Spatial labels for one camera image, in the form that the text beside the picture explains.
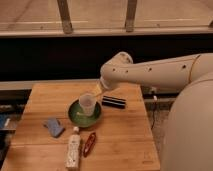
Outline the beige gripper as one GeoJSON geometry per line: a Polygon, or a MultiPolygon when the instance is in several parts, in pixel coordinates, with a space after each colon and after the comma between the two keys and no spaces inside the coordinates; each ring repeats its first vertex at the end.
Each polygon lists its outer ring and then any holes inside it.
{"type": "Polygon", "coordinates": [[[104,91],[111,91],[113,89],[113,86],[106,80],[100,79],[100,84],[97,84],[93,89],[94,96],[95,97],[100,96],[103,93],[102,89],[104,91]]]}

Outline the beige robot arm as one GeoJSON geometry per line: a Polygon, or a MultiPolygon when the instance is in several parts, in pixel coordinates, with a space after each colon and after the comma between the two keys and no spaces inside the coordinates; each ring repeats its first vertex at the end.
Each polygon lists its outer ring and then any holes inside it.
{"type": "Polygon", "coordinates": [[[94,93],[122,82],[180,92],[170,110],[160,171],[213,171],[213,53],[134,63],[119,52],[101,66],[94,93]]]}

